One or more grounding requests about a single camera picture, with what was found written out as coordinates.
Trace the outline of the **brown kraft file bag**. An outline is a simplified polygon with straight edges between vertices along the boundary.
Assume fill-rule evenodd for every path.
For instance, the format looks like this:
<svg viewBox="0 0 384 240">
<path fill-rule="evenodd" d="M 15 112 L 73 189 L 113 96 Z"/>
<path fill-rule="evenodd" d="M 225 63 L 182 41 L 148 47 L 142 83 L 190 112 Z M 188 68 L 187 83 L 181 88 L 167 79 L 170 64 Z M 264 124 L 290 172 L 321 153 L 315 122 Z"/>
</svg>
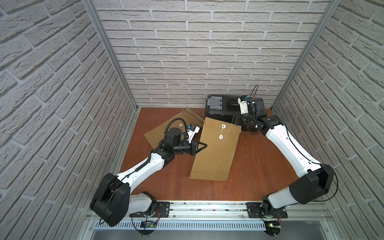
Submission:
<svg viewBox="0 0 384 240">
<path fill-rule="evenodd" d="M 208 147 L 196 154 L 190 179 L 227 181 L 241 132 L 240 126 L 205 118 L 200 141 Z"/>
<path fill-rule="evenodd" d="M 181 132 L 184 133 L 186 131 L 185 124 L 187 124 L 187 126 L 193 124 L 202 128 L 204 119 L 190 108 L 185 108 L 182 109 L 180 113 L 171 116 L 168 120 L 156 128 L 145 133 L 144 137 L 149 142 L 151 147 L 155 149 L 158 147 L 159 142 L 165 138 L 165 133 L 169 132 L 172 128 L 180 129 Z"/>
</svg>

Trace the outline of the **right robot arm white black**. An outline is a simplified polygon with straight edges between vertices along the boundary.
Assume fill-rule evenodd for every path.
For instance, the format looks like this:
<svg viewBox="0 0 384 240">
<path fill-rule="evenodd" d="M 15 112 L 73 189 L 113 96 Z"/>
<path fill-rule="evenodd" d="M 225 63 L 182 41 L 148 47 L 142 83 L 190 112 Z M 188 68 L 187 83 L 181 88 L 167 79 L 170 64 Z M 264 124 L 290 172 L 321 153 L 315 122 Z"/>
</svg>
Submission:
<svg viewBox="0 0 384 240">
<path fill-rule="evenodd" d="M 307 204 L 326 195 L 337 177 L 330 165 L 322 164 L 309 154 L 290 134 L 277 116 L 237 114 L 236 123 L 251 134 L 263 134 L 285 156 L 298 179 L 288 187 L 263 197 L 261 215 L 273 217 L 279 210 L 295 204 Z"/>
</svg>

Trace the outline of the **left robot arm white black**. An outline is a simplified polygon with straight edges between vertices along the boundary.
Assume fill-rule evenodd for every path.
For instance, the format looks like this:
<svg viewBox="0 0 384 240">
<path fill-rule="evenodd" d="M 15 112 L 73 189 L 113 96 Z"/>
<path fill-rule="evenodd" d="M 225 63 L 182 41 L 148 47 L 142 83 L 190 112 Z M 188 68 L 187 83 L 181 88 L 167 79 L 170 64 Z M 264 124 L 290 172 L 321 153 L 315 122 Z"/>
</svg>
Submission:
<svg viewBox="0 0 384 240">
<path fill-rule="evenodd" d="M 171 123 L 180 121 L 183 128 L 173 128 L 168 124 L 164 138 L 158 146 L 149 151 L 148 157 L 117 175 L 106 174 L 90 203 L 90 209 L 99 216 L 100 224 L 116 226 L 126 215 L 142 213 L 150 217 L 158 213 L 157 199 L 147 192 L 134 195 L 133 191 L 152 174 L 162 170 L 171 163 L 176 155 L 196 155 L 207 148 L 207 144 L 194 140 L 200 127 L 187 125 L 182 118 L 175 118 Z"/>
</svg>

